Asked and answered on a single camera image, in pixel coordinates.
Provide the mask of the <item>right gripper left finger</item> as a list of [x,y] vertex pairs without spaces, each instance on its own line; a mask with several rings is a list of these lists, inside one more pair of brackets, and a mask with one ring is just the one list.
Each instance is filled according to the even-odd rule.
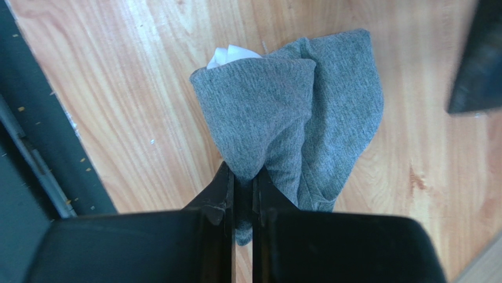
[[54,222],[26,282],[234,282],[234,175],[222,163],[180,210]]

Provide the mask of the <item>grey white underwear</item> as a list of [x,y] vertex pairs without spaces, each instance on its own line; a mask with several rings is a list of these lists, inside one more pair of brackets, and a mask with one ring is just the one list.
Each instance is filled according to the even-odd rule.
[[300,38],[260,58],[198,69],[190,82],[237,180],[241,246],[252,240],[252,180],[261,169],[297,208],[331,212],[384,112],[365,29]]

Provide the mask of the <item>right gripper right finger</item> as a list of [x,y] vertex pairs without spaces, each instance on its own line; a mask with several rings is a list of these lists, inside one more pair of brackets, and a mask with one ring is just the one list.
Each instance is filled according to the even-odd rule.
[[298,209],[266,169],[253,179],[254,282],[445,282],[415,220]]

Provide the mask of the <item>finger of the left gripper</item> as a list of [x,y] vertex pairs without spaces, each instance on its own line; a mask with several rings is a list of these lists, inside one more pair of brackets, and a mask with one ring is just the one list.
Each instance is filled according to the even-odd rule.
[[478,1],[447,113],[501,108],[501,1]]

